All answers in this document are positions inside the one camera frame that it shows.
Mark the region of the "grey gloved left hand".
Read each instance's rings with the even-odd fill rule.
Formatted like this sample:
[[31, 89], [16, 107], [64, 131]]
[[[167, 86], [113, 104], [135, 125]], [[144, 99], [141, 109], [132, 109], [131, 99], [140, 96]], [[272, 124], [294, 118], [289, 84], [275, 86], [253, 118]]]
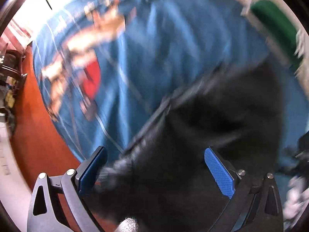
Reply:
[[136, 219], [126, 218], [124, 219], [114, 230], [114, 232], [138, 232], [139, 225]]

